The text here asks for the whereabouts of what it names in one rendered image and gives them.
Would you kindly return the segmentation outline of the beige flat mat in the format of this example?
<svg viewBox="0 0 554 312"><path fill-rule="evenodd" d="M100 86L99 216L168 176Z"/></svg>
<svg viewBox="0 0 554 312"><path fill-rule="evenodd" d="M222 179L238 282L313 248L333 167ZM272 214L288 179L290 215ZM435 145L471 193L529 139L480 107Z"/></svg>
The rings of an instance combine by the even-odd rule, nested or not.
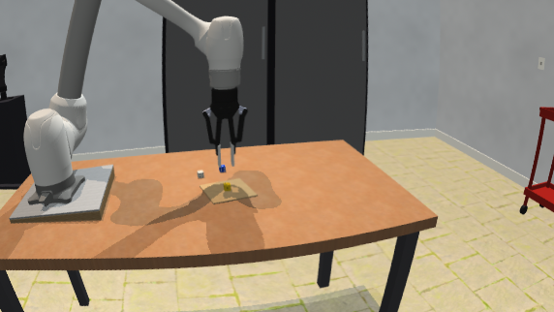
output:
<svg viewBox="0 0 554 312"><path fill-rule="evenodd" d="M224 190L224 182L231 184L231 190ZM200 185L204 194L213 204L226 203L256 197L256 194L240 178Z"/></svg>

